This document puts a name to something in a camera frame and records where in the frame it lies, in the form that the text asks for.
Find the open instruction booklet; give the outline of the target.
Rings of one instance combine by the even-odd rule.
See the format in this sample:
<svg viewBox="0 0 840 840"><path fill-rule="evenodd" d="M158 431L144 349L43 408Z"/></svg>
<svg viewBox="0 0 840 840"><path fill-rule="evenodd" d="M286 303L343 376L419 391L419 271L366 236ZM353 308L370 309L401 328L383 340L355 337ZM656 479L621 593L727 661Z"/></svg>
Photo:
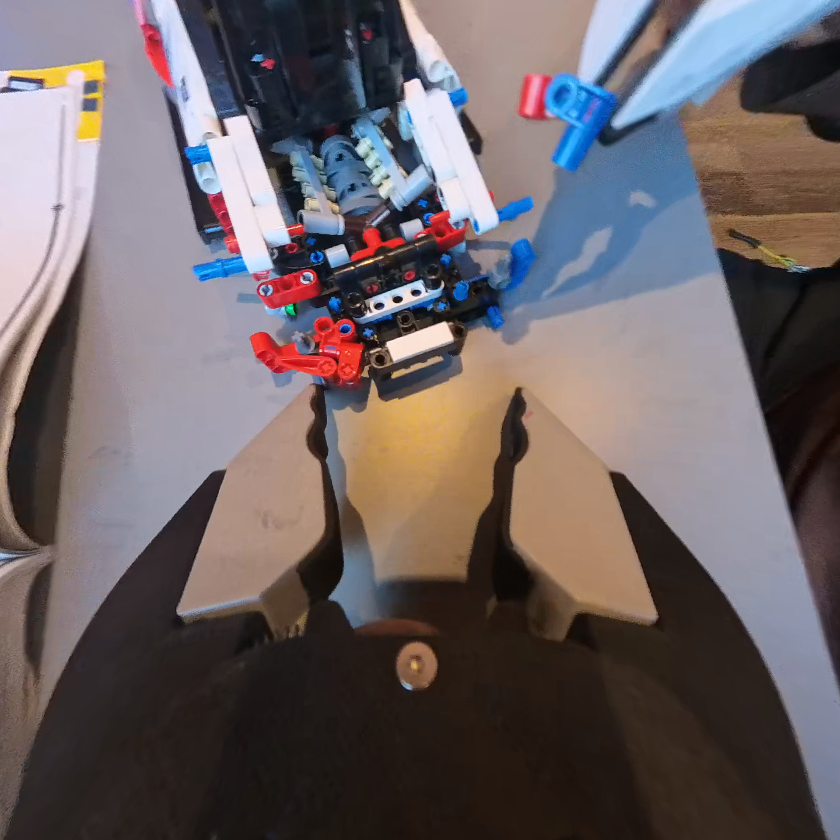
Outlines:
<svg viewBox="0 0 840 840"><path fill-rule="evenodd" d="M106 65L2 71L1 557L41 551L18 523L8 457L16 414L88 240Z"/></svg>

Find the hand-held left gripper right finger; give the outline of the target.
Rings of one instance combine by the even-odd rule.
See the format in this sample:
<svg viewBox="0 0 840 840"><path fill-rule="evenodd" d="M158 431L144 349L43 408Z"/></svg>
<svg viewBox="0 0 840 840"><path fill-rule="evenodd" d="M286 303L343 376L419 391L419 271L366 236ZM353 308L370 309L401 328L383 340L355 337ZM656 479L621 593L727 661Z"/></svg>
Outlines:
<svg viewBox="0 0 840 840"><path fill-rule="evenodd" d="M474 633L560 643L591 618L645 629L659 619L611 471L522 386L501 421L467 589Z"/></svg>

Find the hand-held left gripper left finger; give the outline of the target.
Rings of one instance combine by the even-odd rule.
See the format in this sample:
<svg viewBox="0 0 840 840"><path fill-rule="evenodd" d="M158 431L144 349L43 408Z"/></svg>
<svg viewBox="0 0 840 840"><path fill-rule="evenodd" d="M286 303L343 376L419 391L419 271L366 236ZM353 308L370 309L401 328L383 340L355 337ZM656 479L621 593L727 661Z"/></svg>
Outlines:
<svg viewBox="0 0 840 840"><path fill-rule="evenodd" d="M297 395L228 463L187 577L184 624L255 615L268 634L305 633L344 569L321 385Z"/></svg>

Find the person's dark trousers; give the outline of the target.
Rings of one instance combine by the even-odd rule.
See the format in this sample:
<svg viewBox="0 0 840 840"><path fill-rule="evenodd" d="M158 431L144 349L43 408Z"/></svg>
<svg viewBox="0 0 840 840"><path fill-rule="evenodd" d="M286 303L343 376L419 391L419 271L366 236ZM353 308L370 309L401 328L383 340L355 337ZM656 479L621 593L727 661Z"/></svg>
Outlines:
<svg viewBox="0 0 840 840"><path fill-rule="evenodd" d="M825 465L838 472L839 264L793 272L729 249L717 256L785 493L796 503Z"/></svg>

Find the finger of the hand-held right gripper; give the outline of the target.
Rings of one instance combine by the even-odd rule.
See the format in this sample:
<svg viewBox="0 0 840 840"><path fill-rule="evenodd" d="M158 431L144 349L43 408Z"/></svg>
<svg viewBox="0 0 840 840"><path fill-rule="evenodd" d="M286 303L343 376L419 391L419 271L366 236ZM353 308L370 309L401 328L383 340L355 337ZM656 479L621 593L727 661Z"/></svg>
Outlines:
<svg viewBox="0 0 840 840"><path fill-rule="evenodd" d="M660 2L602 88L614 144L662 112L702 103L731 76L835 13L834 1Z"/></svg>
<svg viewBox="0 0 840 840"><path fill-rule="evenodd" d="M659 1L595 1L577 77L603 87L657 11Z"/></svg>

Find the grey desk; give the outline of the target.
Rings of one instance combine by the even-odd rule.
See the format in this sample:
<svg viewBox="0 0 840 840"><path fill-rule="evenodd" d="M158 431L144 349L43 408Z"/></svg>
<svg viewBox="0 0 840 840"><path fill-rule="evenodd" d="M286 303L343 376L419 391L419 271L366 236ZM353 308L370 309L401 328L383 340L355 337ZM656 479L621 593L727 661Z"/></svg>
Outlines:
<svg viewBox="0 0 840 840"><path fill-rule="evenodd" d="M529 389L624 473L722 588L758 645L800 743L826 834L838 838L838 691L759 402L679 122L596 148L572 175L560 128L516 114L529 71L574 70L586 2L416 2L456 65L501 203L535 209L480 241L539 250L503 331L387 399L340 394L330 429L350 534L352 617L372 581L466 572L490 501L501 419ZM93 613L210 472L305 377L277 384L248 336L279 327L251 282L200 283L164 99L127 2L2 3L2 68L101 58L108 87L81 282L57 549L40 666L43 713Z"/></svg>

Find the small blue red brick piece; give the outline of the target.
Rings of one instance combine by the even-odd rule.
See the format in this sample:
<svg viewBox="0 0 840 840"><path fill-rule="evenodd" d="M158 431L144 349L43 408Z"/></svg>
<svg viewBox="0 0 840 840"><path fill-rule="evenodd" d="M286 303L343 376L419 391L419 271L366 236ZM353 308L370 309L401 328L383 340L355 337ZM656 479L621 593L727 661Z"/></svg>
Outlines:
<svg viewBox="0 0 840 840"><path fill-rule="evenodd" d="M521 84L518 114L524 119L565 123L552 162L575 172L609 122L616 103L613 92L569 73L553 77L528 73Z"/></svg>

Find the brick-built toy race car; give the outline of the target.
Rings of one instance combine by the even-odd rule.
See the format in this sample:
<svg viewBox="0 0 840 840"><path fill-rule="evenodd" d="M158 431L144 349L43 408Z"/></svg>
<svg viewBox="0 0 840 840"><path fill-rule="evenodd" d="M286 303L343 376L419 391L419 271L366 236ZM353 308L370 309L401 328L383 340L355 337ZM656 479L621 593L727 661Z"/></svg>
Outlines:
<svg viewBox="0 0 840 840"><path fill-rule="evenodd" d="M467 237L532 210L499 206L456 69L403 1L132 2L162 82L197 232L228 256L200 281L249 275L268 314L311 325L250 339L273 375L353 388L457 356L499 330L527 273L520 240L489 275Z"/></svg>

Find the person's brown top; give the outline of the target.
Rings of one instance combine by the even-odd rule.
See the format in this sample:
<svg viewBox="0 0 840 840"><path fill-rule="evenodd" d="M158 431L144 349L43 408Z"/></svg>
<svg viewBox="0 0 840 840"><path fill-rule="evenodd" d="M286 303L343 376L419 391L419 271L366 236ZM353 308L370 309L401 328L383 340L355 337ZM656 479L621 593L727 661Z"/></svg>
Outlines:
<svg viewBox="0 0 840 840"><path fill-rule="evenodd" d="M839 676L839 406L813 406L785 457L784 484L826 646Z"/></svg>

